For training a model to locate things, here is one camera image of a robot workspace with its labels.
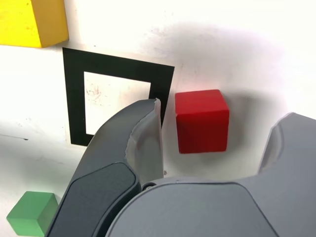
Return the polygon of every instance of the red cube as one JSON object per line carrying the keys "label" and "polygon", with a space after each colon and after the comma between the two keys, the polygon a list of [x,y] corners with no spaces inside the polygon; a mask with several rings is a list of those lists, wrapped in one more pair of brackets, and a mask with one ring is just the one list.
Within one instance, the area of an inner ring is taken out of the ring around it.
{"label": "red cube", "polygon": [[227,148],[229,108],[219,90],[176,93],[179,152],[223,152]]}

